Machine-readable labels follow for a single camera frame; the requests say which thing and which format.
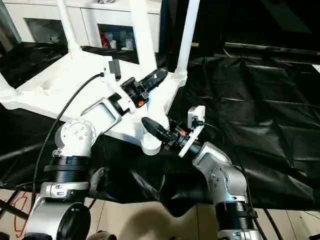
robotic arm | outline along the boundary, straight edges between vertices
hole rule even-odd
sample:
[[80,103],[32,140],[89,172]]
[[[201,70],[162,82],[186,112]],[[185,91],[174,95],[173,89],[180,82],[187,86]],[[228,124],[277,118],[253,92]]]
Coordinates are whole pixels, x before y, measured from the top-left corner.
[[193,107],[188,112],[188,127],[193,131],[187,134],[176,127],[167,131],[148,117],[142,118],[146,130],[164,143],[166,149],[179,147],[180,157],[189,154],[192,164],[202,172],[210,190],[219,223],[219,240],[260,240],[260,233],[254,227],[253,218],[257,213],[248,205],[247,183],[242,172],[232,166],[229,157],[219,148],[197,137],[203,129],[205,107]]
[[58,129],[57,149],[44,168],[50,181],[41,185],[26,224],[25,240],[86,239],[91,216],[83,203],[90,187],[87,173],[91,146],[130,112],[132,103],[142,107],[149,92],[167,74],[166,68],[159,68],[139,82],[130,78],[121,86],[123,92],[102,98]]

white cabinet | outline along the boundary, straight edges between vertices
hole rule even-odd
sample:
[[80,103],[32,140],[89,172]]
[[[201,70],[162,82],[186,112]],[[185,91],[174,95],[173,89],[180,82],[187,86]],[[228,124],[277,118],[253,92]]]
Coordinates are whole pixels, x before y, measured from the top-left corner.
[[[120,40],[123,32],[125,32],[126,38],[130,39],[130,35],[133,37],[133,22],[131,19],[131,13],[128,11],[82,8],[81,12],[90,46],[101,47],[101,34],[105,33],[111,33],[113,38],[116,38],[118,48],[119,44],[122,45],[121,47],[126,47],[126,43]],[[148,19],[153,41],[153,49],[155,52],[158,52],[160,15],[149,13]]]
[[[5,3],[5,6],[23,42],[66,43],[57,6],[16,3]],[[78,43],[89,45],[80,8],[67,10]]]
[[[66,0],[76,39],[81,46],[103,47],[110,36],[118,49],[135,46],[129,0]],[[55,0],[3,0],[24,42],[66,43]],[[159,51],[162,0],[146,0],[153,49]]]

glass cabinet door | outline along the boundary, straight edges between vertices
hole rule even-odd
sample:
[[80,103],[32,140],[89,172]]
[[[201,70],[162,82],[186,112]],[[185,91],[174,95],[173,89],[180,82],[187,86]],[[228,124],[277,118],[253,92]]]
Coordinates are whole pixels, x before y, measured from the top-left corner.
[[132,26],[98,24],[101,46],[108,49],[136,50]]
[[36,43],[67,45],[67,39],[60,20],[24,18]]

tiled floor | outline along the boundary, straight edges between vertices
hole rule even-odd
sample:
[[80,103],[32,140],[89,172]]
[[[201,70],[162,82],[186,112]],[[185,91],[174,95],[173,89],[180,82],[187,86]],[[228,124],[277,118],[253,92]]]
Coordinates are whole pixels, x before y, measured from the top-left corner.
[[[11,191],[0,190],[0,198],[6,200]],[[26,213],[30,209],[31,194],[20,192],[14,204]],[[92,199],[86,199],[89,205]],[[158,202],[118,204],[97,200],[90,210],[89,234],[107,230],[119,240],[169,240],[173,236],[188,240],[214,240],[217,221],[211,205],[198,204],[182,217],[172,217]],[[277,236],[262,209],[257,209],[259,222],[269,240]],[[308,236],[320,233],[320,213],[285,210],[269,210],[284,240],[308,240]],[[21,240],[25,221],[10,213],[0,220],[0,232],[9,234],[11,240]]]

black tarp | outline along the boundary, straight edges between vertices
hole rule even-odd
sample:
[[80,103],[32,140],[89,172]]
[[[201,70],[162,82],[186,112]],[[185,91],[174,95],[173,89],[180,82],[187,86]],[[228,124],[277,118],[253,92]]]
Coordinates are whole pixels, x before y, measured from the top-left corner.
[[[132,52],[84,49],[137,62]],[[0,58],[0,72],[11,85],[19,85],[65,53],[59,46],[23,43]],[[241,159],[255,207],[316,210],[319,89],[320,74],[311,65],[191,55],[186,86],[178,91],[169,117],[186,123],[190,107],[205,105],[206,121],[224,131],[229,141],[209,127],[199,139],[224,150],[235,165]],[[35,161],[52,123],[33,112],[0,107],[1,188],[31,189]],[[54,149],[52,136],[38,186],[46,179],[42,169]],[[118,203],[160,201],[174,216],[197,202],[211,202],[202,174],[175,151],[147,156],[138,146],[103,135],[92,148],[90,175],[102,167],[103,177],[90,197]]]

